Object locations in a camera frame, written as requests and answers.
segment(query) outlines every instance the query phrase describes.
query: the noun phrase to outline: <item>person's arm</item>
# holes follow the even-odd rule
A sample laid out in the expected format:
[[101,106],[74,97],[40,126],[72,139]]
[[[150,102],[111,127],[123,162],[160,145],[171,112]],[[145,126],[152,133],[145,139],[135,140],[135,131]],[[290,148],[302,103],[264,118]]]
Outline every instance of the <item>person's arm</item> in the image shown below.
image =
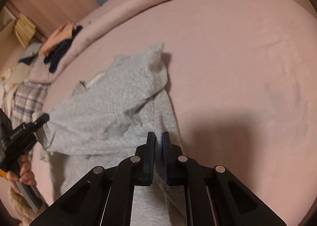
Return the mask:
[[31,171],[31,162],[27,156],[21,157],[22,166],[20,175],[16,175],[12,171],[7,173],[7,179],[11,184],[11,188],[8,191],[9,202],[12,208],[17,212],[23,226],[29,226],[30,223],[40,214],[35,214],[25,198],[21,196],[20,191],[16,185],[16,182],[21,182],[27,185],[36,186],[36,180],[34,173]]

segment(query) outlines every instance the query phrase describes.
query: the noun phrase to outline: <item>finger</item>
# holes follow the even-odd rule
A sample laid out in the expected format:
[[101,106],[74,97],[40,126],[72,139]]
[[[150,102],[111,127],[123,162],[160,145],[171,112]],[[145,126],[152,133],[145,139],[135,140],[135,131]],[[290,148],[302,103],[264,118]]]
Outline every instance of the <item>finger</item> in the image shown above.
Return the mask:
[[29,171],[29,172],[25,173],[20,178],[20,182],[26,184],[30,179],[34,179],[34,173],[32,171]]
[[19,177],[12,171],[8,171],[7,173],[7,179],[10,181],[10,182],[17,182],[19,181]]
[[37,183],[36,183],[36,180],[35,179],[30,179],[28,180],[25,184],[27,185],[31,185],[31,186],[36,186]]
[[29,161],[29,158],[27,155],[22,155],[21,156],[21,162],[25,163],[25,162],[28,162]]
[[29,172],[31,170],[31,163],[29,160],[24,162],[20,169],[20,176],[23,176],[25,173]]

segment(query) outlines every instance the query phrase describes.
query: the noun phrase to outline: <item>gray tool handle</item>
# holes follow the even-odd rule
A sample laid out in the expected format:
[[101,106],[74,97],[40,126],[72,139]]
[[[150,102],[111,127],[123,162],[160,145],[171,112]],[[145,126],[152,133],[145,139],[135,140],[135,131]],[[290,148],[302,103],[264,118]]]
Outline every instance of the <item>gray tool handle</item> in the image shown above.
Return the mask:
[[38,189],[35,186],[29,186],[20,182],[17,182],[16,185],[33,212],[37,214],[39,209],[43,206],[43,201]]

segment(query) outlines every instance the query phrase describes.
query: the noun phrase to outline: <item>folded gray garment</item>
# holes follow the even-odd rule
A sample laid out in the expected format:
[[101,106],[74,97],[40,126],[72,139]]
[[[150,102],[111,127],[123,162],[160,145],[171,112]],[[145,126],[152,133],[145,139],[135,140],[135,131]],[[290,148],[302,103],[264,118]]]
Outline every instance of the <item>folded gray garment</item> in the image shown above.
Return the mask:
[[94,166],[117,166],[146,143],[155,132],[153,186],[136,187],[131,225],[185,225],[181,187],[164,184],[161,135],[169,131],[173,143],[180,137],[164,86],[167,70],[161,59],[163,44],[142,54],[115,58],[105,75],[91,88],[78,89],[47,113],[42,145],[55,152],[50,158],[54,197],[58,198]]

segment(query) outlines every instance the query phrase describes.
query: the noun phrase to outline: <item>orange garment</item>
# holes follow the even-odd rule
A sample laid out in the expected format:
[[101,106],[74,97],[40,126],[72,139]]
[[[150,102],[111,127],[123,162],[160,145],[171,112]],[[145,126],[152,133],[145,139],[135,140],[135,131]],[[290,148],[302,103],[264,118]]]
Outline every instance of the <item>orange garment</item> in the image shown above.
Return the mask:
[[72,38],[73,30],[76,30],[76,25],[74,23],[66,22],[56,29],[50,37],[47,39],[45,44],[40,48],[39,55],[47,57],[49,53],[54,50],[54,48],[66,39]]

